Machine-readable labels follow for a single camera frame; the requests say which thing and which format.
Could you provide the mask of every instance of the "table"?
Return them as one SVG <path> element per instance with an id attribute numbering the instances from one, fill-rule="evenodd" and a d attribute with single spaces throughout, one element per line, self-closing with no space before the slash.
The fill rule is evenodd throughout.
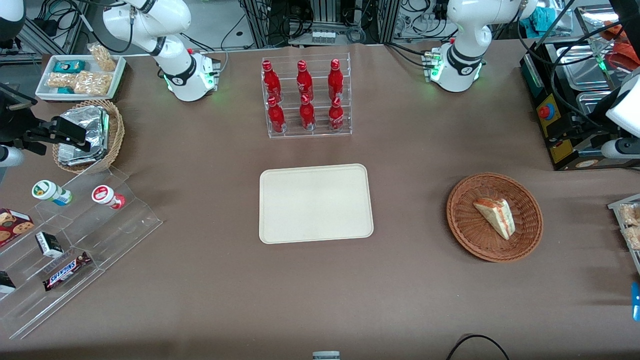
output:
<path id="1" fill-rule="evenodd" d="M 513 359 L 637 359 L 637 274 L 606 204 L 639 192 L 640 174 L 552 171 L 518 41 L 494 42 L 462 94 L 426 84 L 383 46 L 349 46 L 353 136 L 270 140 L 260 59 L 344 50 L 232 53 L 220 90 L 194 103 L 166 90 L 152 58 L 130 58 L 115 165 L 166 222 L 25 340 L 3 334 L 0 358 L 275 360 L 340 350 L 345 360 L 444 359 L 475 332 Z M 69 107 L 40 102 L 34 113 Z M 26 163 L 0 188 L 9 208 L 35 203 L 35 181 L 72 176 L 50 154 Z M 260 242 L 264 170 L 343 163 L 368 169 L 370 238 Z M 450 190 L 484 171 L 514 177 L 542 209 L 542 242 L 516 263 L 481 261 L 448 229 Z M 454 358 L 499 356 L 473 339 Z"/>

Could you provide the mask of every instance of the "snickers bar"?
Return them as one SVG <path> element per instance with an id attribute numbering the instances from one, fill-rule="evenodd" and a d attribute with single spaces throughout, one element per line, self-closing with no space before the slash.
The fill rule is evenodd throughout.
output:
<path id="1" fill-rule="evenodd" d="M 44 284 L 44 290 L 49 291 L 56 286 L 58 286 L 61 282 L 67 280 L 71 275 L 75 274 L 81 267 L 91 262 L 91 258 L 83 252 L 82 255 L 75 258 L 71 261 L 67 266 L 60 269 L 60 271 L 53 274 L 49 280 L 45 280 L 42 282 Z"/>

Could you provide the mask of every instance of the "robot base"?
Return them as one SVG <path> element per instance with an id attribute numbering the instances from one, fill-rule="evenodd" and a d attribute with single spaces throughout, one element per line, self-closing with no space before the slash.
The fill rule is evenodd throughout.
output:
<path id="1" fill-rule="evenodd" d="M 434 82 L 444 90 L 450 92 L 463 92 L 471 87 L 471 84 L 478 79 L 482 64 L 478 65 L 475 72 L 468 75 L 460 75 L 447 59 L 447 52 L 451 44 L 444 44 L 441 47 L 434 47 L 431 50 L 430 58 L 422 57 L 422 64 L 432 66 L 433 69 L 424 69 L 424 77 L 427 82 Z"/>
<path id="2" fill-rule="evenodd" d="M 218 89 L 220 79 L 220 61 L 213 61 L 202 54 L 191 55 L 196 60 L 196 70 L 181 86 L 171 84 L 166 76 L 164 79 L 169 90 L 182 101 L 196 101 L 211 91 Z"/>

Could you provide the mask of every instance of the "red-capped bottle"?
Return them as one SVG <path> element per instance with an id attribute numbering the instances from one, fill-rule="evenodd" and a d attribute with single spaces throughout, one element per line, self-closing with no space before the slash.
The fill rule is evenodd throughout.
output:
<path id="1" fill-rule="evenodd" d="M 287 131 L 287 123 L 284 120 L 284 111 L 282 111 L 282 108 L 278 105 L 278 101 L 275 96 L 269 96 L 267 103 L 269 104 L 267 114 L 269 114 L 271 128 L 276 133 L 284 133 Z"/>
<path id="2" fill-rule="evenodd" d="M 307 62 L 305 60 L 298 61 L 298 77 L 296 80 L 298 81 L 300 96 L 308 95 L 309 101 L 313 101 L 314 85 L 311 81 L 311 74 L 309 74 L 309 71 L 307 70 Z"/>
<path id="3" fill-rule="evenodd" d="M 267 85 L 267 94 L 276 98 L 276 102 L 282 101 L 282 86 L 280 86 L 280 78 L 275 71 L 271 61 L 264 60 L 262 62 L 262 69 L 264 70 L 264 84 Z"/>
<path id="4" fill-rule="evenodd" d="M 316 128 L 316 111 L 308 95 L 302 95 L 300 97 L 300 117 L 302 118 L 302 127 L 307 131 L 312 131 Z"/>
<path id="5" fill-rule="evenodd" d="M 340 71 L 340 60 L 333 59 L 331 61 L 331 71 L 329 71 L 329 99 L 334 100 L 336 97 L 342 98 L 342 86 L 344 76 Z"/>
<path id="6" fill-rule="evenodd" d="M 342 129 L 342 123 L 344 111 L 340 105 L 340 98 L 335 97 L 331 102 L 331 108 L 329 109 L 329 130 L 340 131 Z"/>

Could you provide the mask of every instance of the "round wicker basket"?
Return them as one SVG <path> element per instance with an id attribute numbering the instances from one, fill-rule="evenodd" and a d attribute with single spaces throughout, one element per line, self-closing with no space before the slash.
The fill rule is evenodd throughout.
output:
<path id="1" fill-rule="evenodd" d="M 476 199 L 487 196 L 509 203 L 516 225 L 509 240 L 502 238 L 474 207 Z M 472 175 L 453 188 L 447 201 L 447 221 L 465 249 L 495 263 L 524 258 L 542 238 L 542 212 L 533 195 L 514 179 L 491 172 Z"/>
<path id="2" fill-rule="evenodd" d="M 122 116 L 120 115 L 118 108 L 111 101 L 108 101 L 108 100 L 83 101 L 75 105 L 73 109 L 82 108 L 84 106 L 91 106 L 91 105 L 102 106 L 107 111 L 107 113 L 109 113 L 109 152 L 102 160 L 99 161 L 105 167 L 109 167 L 109 165 L 111 165 L 116 160 L 116 157 L 120 152 L 120 146 L 122 146 L 122 139 L 124 138 L 124 123 L 122 122 Z M 72 167 L 62 165 L 58 161 L 59 149 L 60 149 L 60 146 L 58 144 L 53 145 L 53 151 L 52 151 L 53 161 L 55 161 L 57 166 L 59 166 L 63 170 L 73 172 L 75 174 L 80 174 L 82 171 L 84 171 L 85 169 L 93 165 L 93 164 L 82 164 L 82 165 L 74 165 Z"/>

